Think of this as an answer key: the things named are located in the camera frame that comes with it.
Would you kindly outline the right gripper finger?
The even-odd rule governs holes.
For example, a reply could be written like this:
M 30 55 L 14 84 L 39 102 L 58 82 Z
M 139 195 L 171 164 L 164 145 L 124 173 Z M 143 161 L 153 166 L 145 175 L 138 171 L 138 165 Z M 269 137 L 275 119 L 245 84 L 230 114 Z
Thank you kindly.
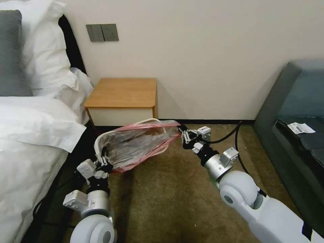
M 185 150 L 192 150 L 195 144 L 195 134 L 194 133 L 182 133 L 182 147 Z
M 189 136 L 197 136 L 197 130 L 189 129 L 184 124 L 178 126 L 178 131 L 184 135 L 185 133 Z

